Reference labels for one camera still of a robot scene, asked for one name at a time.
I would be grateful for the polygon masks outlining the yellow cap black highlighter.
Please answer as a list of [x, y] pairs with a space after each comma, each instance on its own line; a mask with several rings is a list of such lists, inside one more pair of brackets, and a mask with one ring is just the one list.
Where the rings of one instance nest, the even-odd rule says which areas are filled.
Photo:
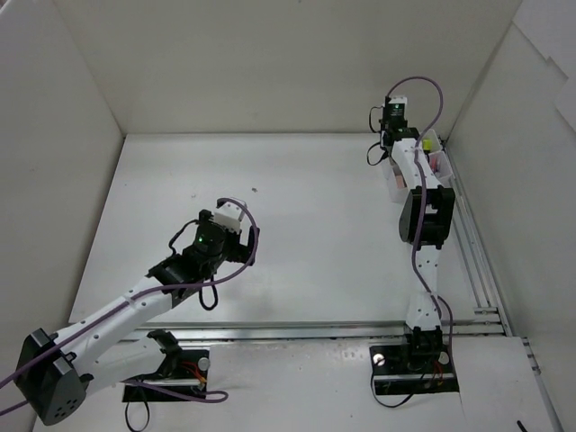
[[425, 152], [432, 151], [433, 141], [431, 139], [423, 139], [422, 141], [422, 148]]

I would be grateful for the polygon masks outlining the white compartment organizer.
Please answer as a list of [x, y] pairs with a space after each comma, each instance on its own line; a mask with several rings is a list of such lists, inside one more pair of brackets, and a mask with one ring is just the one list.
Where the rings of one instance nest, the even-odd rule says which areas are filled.
[[[391, 155], [382, 162], [389, 196], [393, 203], [405, 203], [408, 193], [421, 186], [421, 176], [415, 163], [416, 139], [405, 138], [392, 146]], [[418, 162], [426, 177], [426, 187], [448, 187], [453, 170], [434, 130], [429, 130], [418, 145]]]

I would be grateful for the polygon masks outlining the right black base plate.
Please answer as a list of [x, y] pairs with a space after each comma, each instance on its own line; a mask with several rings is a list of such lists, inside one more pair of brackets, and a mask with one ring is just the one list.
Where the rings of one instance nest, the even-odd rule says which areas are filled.
[[443, 345], [434, 354], [406, 358], [407, 346], [370, 346], [373, 390], [376, 396], [458, 393], [460, 386], [455, 367]]

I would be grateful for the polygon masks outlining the aluminium rail right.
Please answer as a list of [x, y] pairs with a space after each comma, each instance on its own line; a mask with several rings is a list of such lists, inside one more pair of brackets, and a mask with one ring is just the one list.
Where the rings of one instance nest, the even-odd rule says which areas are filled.
[[464, 266], [470, 279], [473, 298], [476, 303], [475, 313], [477, 316], [498, 318], [497, 321], [486, 319], [483, 324], [488, 327], [498, 326], [498, 335], [511, 337], [513, 332], [500, 296], [500, 290], [473, 219], [472, 209], [465, 194], [460, 173], [448, 148], [445, 149], [445, 153], [453, 172], [450, 184], [456, 192], [454, 229], [462, 252]]

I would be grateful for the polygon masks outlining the aluminium rail front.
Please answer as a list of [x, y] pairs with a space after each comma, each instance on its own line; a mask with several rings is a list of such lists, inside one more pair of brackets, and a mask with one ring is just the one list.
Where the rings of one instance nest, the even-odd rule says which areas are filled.
[[144, 338], [152, 330], [170, 332], [181, 344], [209, 345], [235, 342], [289, 340], [338, 340], [359, 338], [401, 338], [404, 325], [397, 322], [328, 322], [281, 324], [176, 324], [149, 323], [130, 330], [121, 343]]

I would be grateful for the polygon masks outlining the aluminium rail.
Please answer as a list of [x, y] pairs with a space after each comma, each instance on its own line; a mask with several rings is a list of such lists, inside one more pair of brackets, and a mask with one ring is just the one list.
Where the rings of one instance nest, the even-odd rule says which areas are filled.
[[500, 296], [500, 290], [473, 219], [472, 209], [465, 194], [460, 173], [448, 148], [445, 149], [445, 153], [453, 172], [450, 184], [456, 192], [454, 229], [462, 252], [464, 266], [470, 279], [473, 298], [476, 303], [475, 313], [477, 316], [498, 318], [497, 321], [486, 319], [483, 324], [488, 327], [498, 326], [498, 335], [511, 337], [513, 332]]
[[149, 323], [130, 330], [121, 343], [144, 338], [152, 330], [170, 332], [181, 344], [209, 345], [235, 342], [289, 340], [338, 340], [359, 338], [401, 338], [404, 325], [397, 322], [328, 322], [281, 324], [176, 324]]

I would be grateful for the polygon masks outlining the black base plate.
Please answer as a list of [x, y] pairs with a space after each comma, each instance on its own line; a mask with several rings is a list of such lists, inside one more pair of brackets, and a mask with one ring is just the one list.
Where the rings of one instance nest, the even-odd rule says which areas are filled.
[[406, 358], [407, 346], [370, 346], [373, 390], [376, 396], [458, 393], [460, 386], [455, 367], [443, 345], [434, 354]]
[[208, 348], [185, 348], [167, 372], [139, 377], [145, 386], [126, 385], [121, 401], [184, 402], [190, 397], [206, 401], [210, 365]]

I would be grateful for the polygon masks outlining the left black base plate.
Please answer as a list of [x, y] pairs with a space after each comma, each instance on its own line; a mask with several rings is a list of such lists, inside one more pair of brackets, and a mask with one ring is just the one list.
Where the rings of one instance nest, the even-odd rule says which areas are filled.
[[185, 348], [167, 372], [139, 377], [145, 386], [126, 385], [121, 401], [184, 402], [190, 397], [206, 401], [210, 365], [208, 348]]

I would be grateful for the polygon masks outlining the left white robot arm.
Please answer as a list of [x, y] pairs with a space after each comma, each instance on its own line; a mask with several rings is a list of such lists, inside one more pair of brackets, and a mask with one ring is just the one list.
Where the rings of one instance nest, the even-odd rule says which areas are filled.
[[153, 265], [116, 300], [66, 328], [39, 328], [22, 343], [15, 371], [1, 384], [14, 383], [46, 426], [78, 410], [86, 398], [116, 383], [142, 385], [167, 380], [179, 368], [183, 349], [167, 330], [151, 330], [140, 340], [122, 340], [203, 288], [215, 288], [256, 261], [259, 227], [247, 205], [220, 198], [214, 210], [191, 221], [193, 242]]

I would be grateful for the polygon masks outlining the pink white eraser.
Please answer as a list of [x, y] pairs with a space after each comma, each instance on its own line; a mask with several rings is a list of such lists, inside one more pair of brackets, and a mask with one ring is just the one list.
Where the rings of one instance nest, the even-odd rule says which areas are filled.
[[394, 170], [394, 179], [395, 179], [396, 187], [399, 190], [403, 190], [407, 187], [406, 183], [405, 183], [404, 176], [400, 170], [397, 170], [397, 169]]

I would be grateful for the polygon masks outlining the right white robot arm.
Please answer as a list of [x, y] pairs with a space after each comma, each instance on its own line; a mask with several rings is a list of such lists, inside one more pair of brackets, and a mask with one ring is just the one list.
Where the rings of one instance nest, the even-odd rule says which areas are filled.
[[387, 96], [380, 119], [381, 148], [388, 163], [391, 193], [404, 193], [400, 239], [409, 247], [414, 276], [405, 319], [407, 342], [400, 345], [400, 364], [417, 371], [442, 345], [441, 308], [437, 298], [438, 261], [450, 233], [455, 192], [444, 186], [429, 163], [430, 150], [408, 126], [405, 96]]

